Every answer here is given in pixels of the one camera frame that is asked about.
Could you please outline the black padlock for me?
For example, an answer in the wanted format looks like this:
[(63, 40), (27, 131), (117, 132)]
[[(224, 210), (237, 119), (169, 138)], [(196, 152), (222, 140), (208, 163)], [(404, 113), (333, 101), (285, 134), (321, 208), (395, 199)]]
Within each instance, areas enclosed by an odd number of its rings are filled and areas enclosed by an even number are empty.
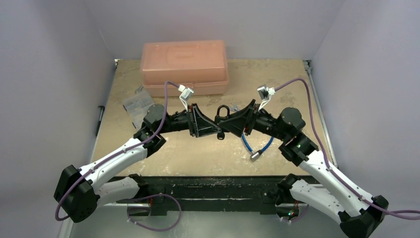
[(215, 124), (219, 125), (220, 122), (230, 118), (230, 108), (227, 105), (220, 105), (217, 108), (216, 115), (214, 117)]

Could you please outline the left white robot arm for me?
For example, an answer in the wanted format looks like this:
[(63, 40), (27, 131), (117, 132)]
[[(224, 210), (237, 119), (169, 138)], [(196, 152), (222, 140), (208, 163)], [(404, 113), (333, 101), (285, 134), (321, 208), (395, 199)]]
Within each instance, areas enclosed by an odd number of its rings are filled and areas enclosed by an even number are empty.
[(222, 132), (213, 120), (202, 114), (197, 104), (172, 115), (168, 115), (164, 105), (151, 105), (141, 128), (122, 146), (80, 168), (70, 165), (62, 170), (53, 195), (57, 202), (55, 219), (71, 219), (78, 223), (97, 208), (114, 201), (145, 201), (148, 190), (140, 184), (139, 175), (128, 176), (121, 182), (111, 182), (110, 179), (157, 152), (166, 143), (162, 133), (183, 130), (189, 131), (193, 137)]

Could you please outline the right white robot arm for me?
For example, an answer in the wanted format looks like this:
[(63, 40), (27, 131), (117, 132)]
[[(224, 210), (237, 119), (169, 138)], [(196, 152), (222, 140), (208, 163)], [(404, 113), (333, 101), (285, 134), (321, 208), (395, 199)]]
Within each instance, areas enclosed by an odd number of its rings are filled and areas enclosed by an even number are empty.
[(306, 123), (298, 109), (284, 108), (274, 118), (266, 110), (258, 111), (258, 107), (252, 100), (238, 112), (216, 115), (215, 122), (224, 132), (238, 137), (255, 129), (281, 140), (278, 149), (283, 157), (324, 187), (316, 189), (289, 174), (278, 185), (277, 201), (307, 203), (337, 222), (347, 237), (368, 238), (383, 221), (382, 210), (387, 209), (388, 201), (381, 195), (372, 196), (329, 163), (319, 146), (302, 132)]

